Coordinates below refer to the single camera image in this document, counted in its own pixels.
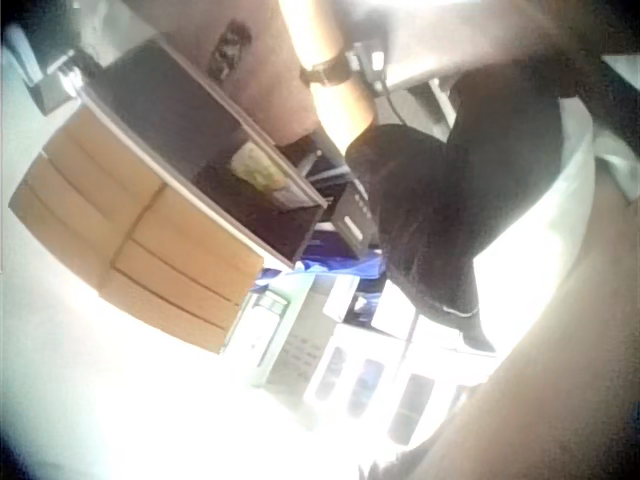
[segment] drawer front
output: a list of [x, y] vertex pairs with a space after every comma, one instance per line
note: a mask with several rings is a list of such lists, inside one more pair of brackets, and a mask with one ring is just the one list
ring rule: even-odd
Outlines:
[[38, 199], [95, 251], [110, 258], [123, 240], [116, 229], [55, 169], [40, 156], [26, 175], [26, 182]]
[[59, 131], [44, 152], [60, 174], [116, 228], [128, 230], [144, 208], [64, 131]]
[[184, 342], [219, 353], [225, 331], [179, 309], [122, 273], [109, 271], [100, 296], [117, 308]]
[[143, 205], [162, 185], [160, 177], [87, 107], [81, 107], [63, 131]]
[[155, 201], [151, 212], [165, 218], [189, 241], [203, 250], [224, 252], [222, 261], [253, 277], [262, 268], [263, 259], [251, 248], [227, 232], [218, 223], [191, 204], [172, 188], [166, 188]]
[[13, 194], [9, 208], [51, 254], [91, 287], [98, 288], [109, 269], [109, 258], [97, 253], [56, 217], [26, 183]]
[[240, 307], [198, 285], [134, 241], [128, 241], [115, 268], [167, 302], [227, 330]]
[[242, 302], [257, 275], [257, 271], [250, 274], [233, 266], [230, 262], [234, 257], [222, 248], [205, 250], [151, 211], [140, 220], [133, 239], [180, 273], [235, 304]]

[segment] person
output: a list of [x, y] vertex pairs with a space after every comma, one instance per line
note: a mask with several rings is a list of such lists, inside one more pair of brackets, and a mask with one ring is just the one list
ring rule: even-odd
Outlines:
[[376, 125], [368, 90], [340, 66], [330, 6], [280, 6], [320, 122], [368, 194], [389, 278], [429, 319], [506, 357], [393, 478], [612, 473], [637, 446], [638, 188], [594, 161], [599, 139], [619, 138], [594, 126], [592, 90], [577, 71], [554, 78], [554, 59], [512, 61], [463, 73], [446, 143]]

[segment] wall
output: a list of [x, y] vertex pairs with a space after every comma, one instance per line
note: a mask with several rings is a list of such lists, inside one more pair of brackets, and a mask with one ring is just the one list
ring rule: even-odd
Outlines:
[[2, 93], [1, 424], [35, 477], [338, 478], [276, 402], [97, 298], [31, 237], [7, 203], [72, 107], [43, 118], [5, 64]]

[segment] cabinet door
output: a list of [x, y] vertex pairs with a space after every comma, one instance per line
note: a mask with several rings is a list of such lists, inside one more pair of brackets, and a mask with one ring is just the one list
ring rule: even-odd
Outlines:
[[88, 285], [98, 288], [109, 269], [109, 257], [65, 225], [23, 182], [13, 194], [9, 208], [31, 234]]
[[132, 240], [124, 245], [115, 268], [168, 303], [225, 330], [232, 325], [240, 309]]
[[187, 343], [218, 353], [225, 330], [171, 305], [122, 273], [107, 274], [100, 296], [129, 315]]
[[40, 156], [25, 177], [32, 192], [62, 223], [96, 253], [111, 258], [124, 232], [115, 228], [60, 174], [48, 158]]
[[63, 131], [140, 203], [149, 203], [162, 186], [162, 180], [88, 108], [81, 107]]
[[239, 305], [262, 257], [167, 188], [144, 214], [133, 239], [204, 288]]

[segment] cable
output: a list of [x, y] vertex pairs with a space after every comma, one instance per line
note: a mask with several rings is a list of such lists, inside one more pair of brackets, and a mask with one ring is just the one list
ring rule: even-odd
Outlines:
[[402, 123], [403, 125], [407, 125], [407, 122], [402, 117], [402, 115], [400, 115], [400, 112], [398, 112], [398, 109], [396, 108], [396, 106], [393, 104], [393, 101], [391, 100], [391, 92], [389, 91], [389, 87], [387, 86], [386, 70], [382, 73], [382, 75], [380, 75], [380, 83], [382, 84], [382, 89], [384, 90], [384, 96], [387, 99], [387, 104], [389, 105], [389, 108], [391, 109], [393, 114], [396, 117], [398, 117], [398, 120], [400, 120], [400, 123]]

